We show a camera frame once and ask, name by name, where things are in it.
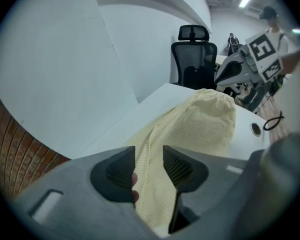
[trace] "hand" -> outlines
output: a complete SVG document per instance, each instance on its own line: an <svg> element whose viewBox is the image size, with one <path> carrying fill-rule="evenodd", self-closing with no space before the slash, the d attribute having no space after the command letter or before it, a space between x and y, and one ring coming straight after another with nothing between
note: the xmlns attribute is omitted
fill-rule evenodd
<svg viewBox="0 0 300 240"><path fill-rule="evenodd" d="M137 181L138 181L138 176L135 173L133 173L132 174L132 186L136 185ZM134 202L136 203L139 199L139 193L135 190L132 190L132 193L134 196Z"/></svg>

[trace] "person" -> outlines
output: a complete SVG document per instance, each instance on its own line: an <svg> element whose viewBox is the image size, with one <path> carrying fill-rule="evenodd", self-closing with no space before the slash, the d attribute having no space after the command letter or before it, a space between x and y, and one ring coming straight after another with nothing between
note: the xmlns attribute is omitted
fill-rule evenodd
<svg viewBox="0 0 300 240"><path fill-rule="evenodd" d="M235 37L233 33L230 33L230 37L228 38L228 44L225 49L229 47L228 56L234 54L238 51L239 40Z"/></svg>
<svg viewBox="0 0 300 240"><path fill-rule="evenodd" d="M267 21L270 28L265 32L268 33L267 37L270 42L272 44L277 44L277 51L280 56L286 54L288 52L288 39L279 27L279 19L276 10L271 6L266 6L264 7L263 12L260 13L259 18ZM239 100L246 105L247 110L253 112L269 91L272 83L273 80L270 80L258 88L251 88L250 93L244 98L239 98Z"/></svg>

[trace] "ceiling light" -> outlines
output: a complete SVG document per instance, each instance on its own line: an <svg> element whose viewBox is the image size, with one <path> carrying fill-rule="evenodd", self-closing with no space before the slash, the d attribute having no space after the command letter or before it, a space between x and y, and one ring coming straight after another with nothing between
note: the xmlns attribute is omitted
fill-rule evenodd
<svg viewBox="0 0 300 240"><path fill-rule="evenodd" d="M242 0L242 2L240 3L239 7L241 7L241 8L245 7L249 1L250 0Z"/></svg>
<svg viewBox="0 0 300 240"><path fill-rule="evenodd" d="M294 33L300 34L300 29L298 29L298 28L292 29L292 31L293 31Z"/></svg>

